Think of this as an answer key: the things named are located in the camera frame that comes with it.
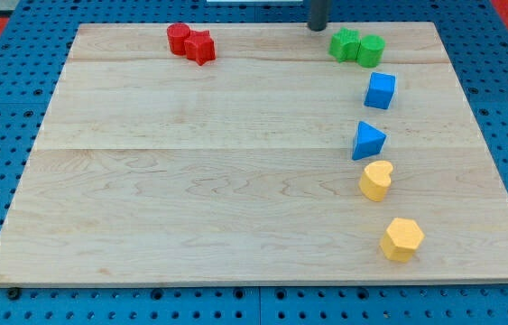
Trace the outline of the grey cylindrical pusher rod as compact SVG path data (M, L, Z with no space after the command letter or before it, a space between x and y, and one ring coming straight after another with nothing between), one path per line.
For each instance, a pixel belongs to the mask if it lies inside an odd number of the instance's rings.
M329 19L331 0L310 0L307 27L313 32L326 29Z

